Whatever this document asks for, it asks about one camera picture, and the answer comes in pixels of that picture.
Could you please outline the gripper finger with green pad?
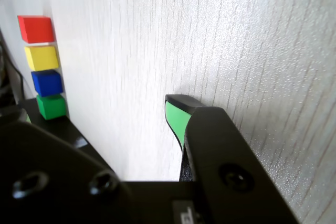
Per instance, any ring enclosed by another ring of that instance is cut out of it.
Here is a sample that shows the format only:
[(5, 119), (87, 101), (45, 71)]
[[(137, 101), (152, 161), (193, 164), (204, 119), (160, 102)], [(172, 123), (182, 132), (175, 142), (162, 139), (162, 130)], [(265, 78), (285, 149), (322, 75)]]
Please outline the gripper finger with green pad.
[(207, 223), (297, 223), (225, 112), (182, 94), (165, 96), (166, 121), (188, 156)]

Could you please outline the gripper finger black curved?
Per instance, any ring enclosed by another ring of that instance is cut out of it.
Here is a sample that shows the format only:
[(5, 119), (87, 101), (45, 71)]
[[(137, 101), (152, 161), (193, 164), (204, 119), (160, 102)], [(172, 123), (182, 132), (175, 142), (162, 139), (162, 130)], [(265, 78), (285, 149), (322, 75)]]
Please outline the gripper finger black curved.
[(1, 223), (131, 222), (112, 170), (21, 116), (1, 116)]

